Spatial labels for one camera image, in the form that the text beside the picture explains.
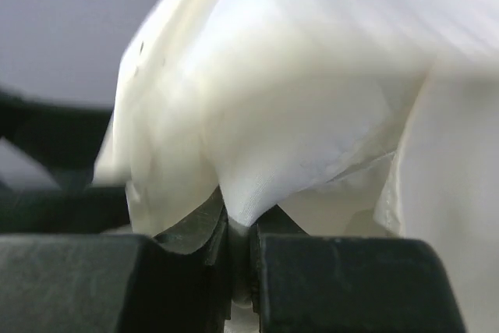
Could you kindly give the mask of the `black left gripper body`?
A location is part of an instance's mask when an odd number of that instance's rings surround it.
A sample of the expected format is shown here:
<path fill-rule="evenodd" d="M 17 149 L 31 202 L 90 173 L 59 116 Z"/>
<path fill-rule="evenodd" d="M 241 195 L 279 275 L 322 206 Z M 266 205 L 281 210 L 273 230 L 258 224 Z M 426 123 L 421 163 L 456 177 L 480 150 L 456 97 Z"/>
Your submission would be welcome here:
<path fill-rule="evenodd" d="M 92 187 L 109 108 L 1 92 L 1 138 L 43 167 L 58 189 L 1 187 L 2 233 L 94 234 L 129 223 L 123 186 Z"/>

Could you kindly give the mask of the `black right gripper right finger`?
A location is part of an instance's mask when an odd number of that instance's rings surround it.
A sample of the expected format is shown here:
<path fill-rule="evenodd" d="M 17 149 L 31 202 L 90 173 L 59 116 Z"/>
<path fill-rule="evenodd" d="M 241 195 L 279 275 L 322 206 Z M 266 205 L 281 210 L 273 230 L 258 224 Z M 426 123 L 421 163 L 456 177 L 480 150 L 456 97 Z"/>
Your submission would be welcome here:
<path fill-rule="evenodd" d="M 306 234 L 274 207 L 251 228 L 262 332 L 464 332 L 439 256 L 416 239 Z"/>

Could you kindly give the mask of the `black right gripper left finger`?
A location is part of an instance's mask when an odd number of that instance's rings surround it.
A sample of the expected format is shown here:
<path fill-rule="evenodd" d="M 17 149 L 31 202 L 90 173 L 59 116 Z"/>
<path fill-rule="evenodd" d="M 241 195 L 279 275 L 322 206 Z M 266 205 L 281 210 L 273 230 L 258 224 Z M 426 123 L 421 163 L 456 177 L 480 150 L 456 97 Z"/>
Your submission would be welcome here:
<path fill-rule="evenodd" d="M 223 331 L 220 193 L 153 238 L 110 233 L 127 218 L 121 192 L 2 193 L 2 331 Z"/>

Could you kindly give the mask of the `cream white pillowcase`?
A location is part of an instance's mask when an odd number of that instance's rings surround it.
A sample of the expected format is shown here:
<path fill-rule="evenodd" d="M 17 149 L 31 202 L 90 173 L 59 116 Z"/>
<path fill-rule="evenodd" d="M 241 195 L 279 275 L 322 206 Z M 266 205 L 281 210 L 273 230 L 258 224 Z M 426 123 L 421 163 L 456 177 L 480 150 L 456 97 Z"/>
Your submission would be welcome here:
<path fill-rule="evenodd" d="M 442 258 L 467 328 L 498 329 L 498 0 L 160 0 L 119 66 L 94 184 L 155 236 L 220 189 L 234 332 L 250 226 L 318 194 Z"/>

